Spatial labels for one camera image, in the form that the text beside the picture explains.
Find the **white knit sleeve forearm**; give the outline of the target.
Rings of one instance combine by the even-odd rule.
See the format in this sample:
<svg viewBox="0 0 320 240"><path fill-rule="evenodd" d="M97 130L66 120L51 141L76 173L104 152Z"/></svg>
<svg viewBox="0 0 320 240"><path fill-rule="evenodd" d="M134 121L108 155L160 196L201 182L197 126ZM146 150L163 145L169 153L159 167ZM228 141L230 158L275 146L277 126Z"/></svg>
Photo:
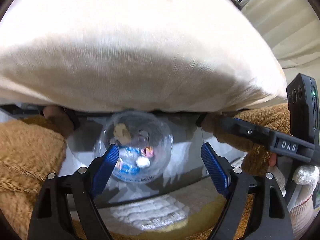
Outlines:
<svg viewBox="0 0 320 240"><path fill-rule="evenodd" d="M313 222L319 209L313 208L312 195L316 184L297 185L288 204L293 239L300 239Z"/></svg>

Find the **right hand white glove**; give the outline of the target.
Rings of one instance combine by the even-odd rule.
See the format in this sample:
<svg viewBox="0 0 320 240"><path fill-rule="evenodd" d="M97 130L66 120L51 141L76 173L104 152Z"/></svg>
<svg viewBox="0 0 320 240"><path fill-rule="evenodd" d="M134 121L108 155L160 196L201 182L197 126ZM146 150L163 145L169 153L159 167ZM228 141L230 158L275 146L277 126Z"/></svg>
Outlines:
<svg viewBox="0 0 320 240"><path fill-rule="evenodd" d="M276 167L277 164L277 155L275 153L271 154L269 160L268 170L275 174L276 181L279 185L279 188L283 194L286 196L287 190L285 189L285 177ZM319 178L319 168L313 165L303 165L295 169L292 178L288 179L289 182L295 182L297 185L301 185L302 188L300 193L297 196L297 202L302 202L306 199L310 199L316 188Z"/></svg>

